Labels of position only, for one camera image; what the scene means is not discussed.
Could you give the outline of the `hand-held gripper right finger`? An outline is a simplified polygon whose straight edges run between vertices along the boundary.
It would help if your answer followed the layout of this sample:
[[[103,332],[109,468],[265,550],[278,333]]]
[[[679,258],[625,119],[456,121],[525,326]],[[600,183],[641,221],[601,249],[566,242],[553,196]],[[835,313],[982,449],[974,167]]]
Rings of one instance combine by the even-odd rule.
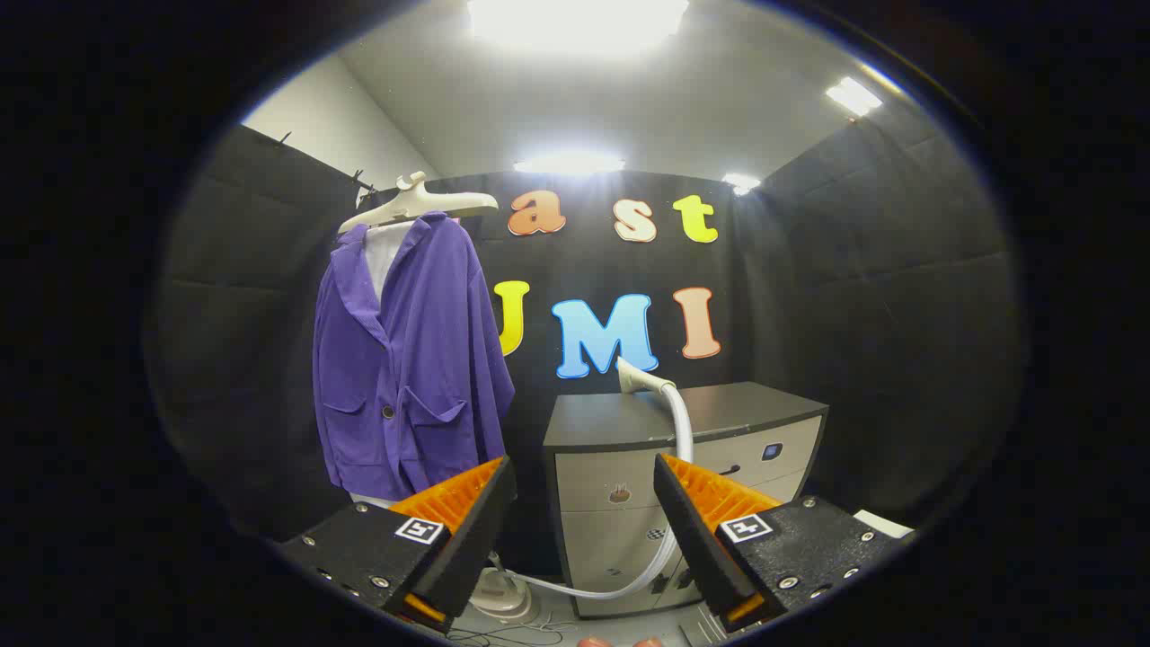
[[[669,454],[653,486],[703,603],[724,634],[831,598],[915,537],[821,496],[779,502]]]

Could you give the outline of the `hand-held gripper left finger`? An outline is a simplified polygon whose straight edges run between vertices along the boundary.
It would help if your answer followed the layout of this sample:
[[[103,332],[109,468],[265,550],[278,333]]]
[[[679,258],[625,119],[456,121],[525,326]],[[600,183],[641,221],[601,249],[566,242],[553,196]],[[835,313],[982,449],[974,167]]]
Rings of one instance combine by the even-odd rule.
[[[334,594],[437,634],[471,602],[518,484],[498,457],[379,508],[352,502],[279,542],[279,557]]]

